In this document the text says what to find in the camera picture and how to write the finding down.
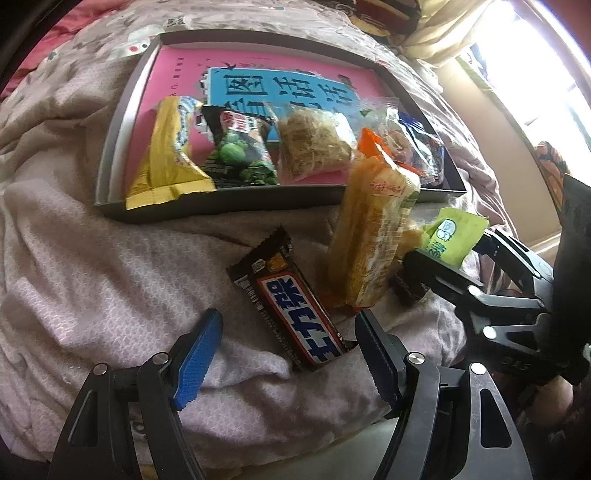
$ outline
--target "candy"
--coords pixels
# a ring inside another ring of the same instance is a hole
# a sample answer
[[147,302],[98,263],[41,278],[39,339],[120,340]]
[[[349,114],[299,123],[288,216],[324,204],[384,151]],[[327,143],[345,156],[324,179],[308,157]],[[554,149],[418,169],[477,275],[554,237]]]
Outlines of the candy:
[[230,279],[244,289],[300,369],[315,369],[347,352],[292,259],[288,233],[279,227],[237,264]]

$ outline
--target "metal screw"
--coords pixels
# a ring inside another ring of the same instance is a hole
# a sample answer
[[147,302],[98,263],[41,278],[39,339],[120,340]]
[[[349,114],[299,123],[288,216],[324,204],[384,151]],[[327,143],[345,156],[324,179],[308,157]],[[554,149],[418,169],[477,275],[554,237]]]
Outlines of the metal screw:
[[469,285],[468,292],[474,295],[475,297],[479,297],[480,295],[482,295],[482,290],[479,289],[476,285]]
[[494,340],[496,338],[496,330],[490,325],[487,325],[482,329],[482,334],[489,340]]
[[408,354],[408,361],[412,364],[420,365],[425,363],[425,357],[421,353],[413,352]]
[[152,357],[152,362],[154,365],[164,365],[166,362],[168,362],[168,354],[164,352],[157,353]]
[[486,367],[482,364],[472,364],[472,365],[470,365],[470,369],[476,375],[484,375],[486,373]]
[[97,364],[92,369],[92,372],[95,375],[104,375],[107,372],[107,370],[108,370],[107,364]]

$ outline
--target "bed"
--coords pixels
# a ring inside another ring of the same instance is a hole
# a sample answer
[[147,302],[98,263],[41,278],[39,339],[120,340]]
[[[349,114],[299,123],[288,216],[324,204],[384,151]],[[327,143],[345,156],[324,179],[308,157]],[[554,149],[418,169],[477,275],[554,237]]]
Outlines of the bed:
[[[183,21],[172,21],[178,18]],[[203,467],[294,457],[388,411],[358,348],[315,372],[293,371],[248,296],[225,273],[281,224],[314,286],[336,207],[146,226],[106,219],[93,207],[103,142],[136,54],[152,36],[181,28],[296,35],[387,66],[439,132],[466,183],[467,194],[448,204],[514,233],[494,173],[464,123],[411,67],[343,13],[305,0],[136,0],[82,29],[0,105],[0,435],[25,458],[51,459],[94,363],[141,364],[167,350],[209,307],[224,315],[224,338],[200,395],[180,414]],[[413,216],[428,221],[444,205],[421,204]],[[490,265],[475,254],[463,268],[491,284]],[[407,349],[438,363],[451,363],[465,341],[453,306],[433,294],[403,309],[388,293],[373,311]],[[345,339],[354,339],[353,317],[333,320]],[[131,416],[138,460],[149,464],[141,417]]]

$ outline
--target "yellow snack bag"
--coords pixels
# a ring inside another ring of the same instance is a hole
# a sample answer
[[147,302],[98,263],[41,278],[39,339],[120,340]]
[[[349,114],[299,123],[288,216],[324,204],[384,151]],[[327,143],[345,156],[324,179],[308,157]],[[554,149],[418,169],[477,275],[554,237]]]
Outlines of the yellow snack bag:
[[[361,153],[371,140],[362,132]],[[370,307],[386,289],[408,214],[418,198],[420,179],[398,167],[383,151],[359,156],[352,167],[329,249],[327,277],[335,295],[353,307]]]
[[216,189],[189,158],[189,132],[198,107],[200,102],[188,96],[169,96],[160,102],[150,144],[125,198],[127,210]]

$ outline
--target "pink fabric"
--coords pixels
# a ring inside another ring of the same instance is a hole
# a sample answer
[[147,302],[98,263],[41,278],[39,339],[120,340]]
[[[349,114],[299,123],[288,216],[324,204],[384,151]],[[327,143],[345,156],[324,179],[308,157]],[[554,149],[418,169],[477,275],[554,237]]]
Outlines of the pink fabric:
[[0,93],[0,100],[4,100],[18,86],[27,74],[37,68],[41,61],[54,49],[74,37],[85,26],[104,15],[122,10],[133,0],[82,0],[70,10],[53,28],[45,34],[37,45],[23,60],[14,73],[6,88]]

